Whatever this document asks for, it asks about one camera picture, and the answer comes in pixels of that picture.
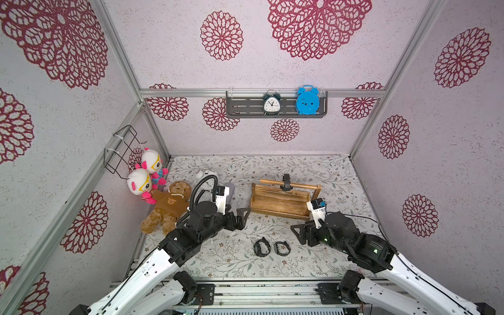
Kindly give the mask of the black watch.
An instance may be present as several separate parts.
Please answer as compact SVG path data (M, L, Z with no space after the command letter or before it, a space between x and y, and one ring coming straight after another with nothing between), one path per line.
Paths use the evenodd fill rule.
M257 257L267 257L271 253L271 245L265 237L253 244L253 251Z
M288 191L293 190L293 187L291 185L290 175L288 173L286 173L286 174L283 175L282 180L283 180L283 185L281 185L280 188L283 191L288 192Z
M274 252L282 257L287 257L291 253L291 246L287 241L274 243Z

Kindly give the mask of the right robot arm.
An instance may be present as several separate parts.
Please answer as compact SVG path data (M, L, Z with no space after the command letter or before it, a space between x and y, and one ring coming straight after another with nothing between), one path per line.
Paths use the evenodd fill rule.
M369 304L393 314L495 314L488 303L460 297L413 265L386 239L359 231L353 220L337 212L293 225L300 244L326 245L347 255L350 262L385 278L405 291L402 295L348 270L324 295L347 304Z

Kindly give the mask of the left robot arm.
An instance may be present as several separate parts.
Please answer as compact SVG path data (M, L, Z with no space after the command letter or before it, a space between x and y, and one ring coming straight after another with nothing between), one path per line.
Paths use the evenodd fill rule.
M78 305L70 313L139 314L140 307L150 307L156 314L165 307L190 302L196 295L197 283L180 267L222 229L244 229L250 212L250 208L240 208L220 213L213 202L198 203L182 216L183 224L167 234L117 288L90 306Z

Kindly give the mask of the wooden watch stand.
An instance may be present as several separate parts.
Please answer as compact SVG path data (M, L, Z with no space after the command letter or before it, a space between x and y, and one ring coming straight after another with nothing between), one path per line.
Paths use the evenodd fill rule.
M283 182L261 179L251 184L250 209L263 215L309 220L308 202L317 199L322 185L291 183L292 190L282 190Z

